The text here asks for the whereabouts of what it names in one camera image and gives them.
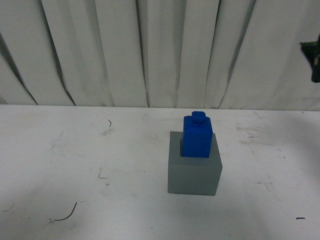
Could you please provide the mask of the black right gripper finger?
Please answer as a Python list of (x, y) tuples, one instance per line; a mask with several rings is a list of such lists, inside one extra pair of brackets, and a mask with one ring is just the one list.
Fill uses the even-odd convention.
[(301, 42), (300, 49), (311, 67), (311, 81), (320, 82), (320, 38), (317, 41)]

